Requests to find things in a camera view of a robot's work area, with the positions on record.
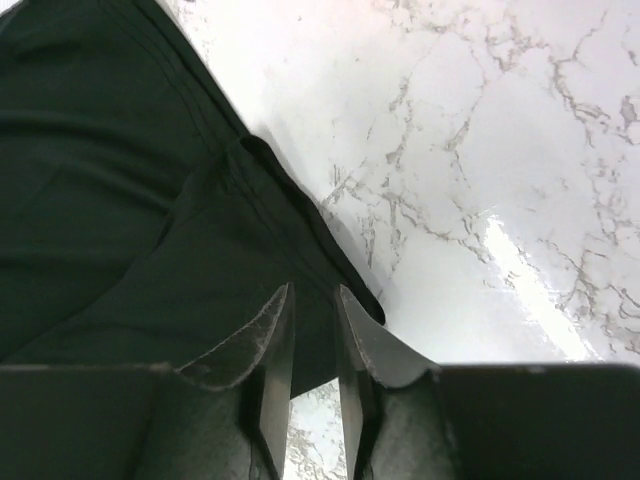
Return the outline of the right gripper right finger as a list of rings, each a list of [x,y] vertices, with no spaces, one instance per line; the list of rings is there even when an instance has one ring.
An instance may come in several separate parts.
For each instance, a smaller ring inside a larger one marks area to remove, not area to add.
[[[638,477],[637,366],[442,366],[335,297],[350,478]]]

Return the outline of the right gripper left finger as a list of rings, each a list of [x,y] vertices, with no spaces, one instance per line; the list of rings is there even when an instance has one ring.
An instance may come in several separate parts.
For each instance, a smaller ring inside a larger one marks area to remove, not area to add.
[[[181,368],[5,366],[5,479],[279,479],[295,293]]]

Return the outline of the black t-shirt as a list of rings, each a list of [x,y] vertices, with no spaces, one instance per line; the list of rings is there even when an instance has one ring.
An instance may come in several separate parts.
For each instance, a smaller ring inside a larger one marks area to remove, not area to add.
[[[1,360],[168,363],[291,284],[291,392],[336,374],[333,294],[384,310],[314,202],[156,1],[23,1],[1,17]]]

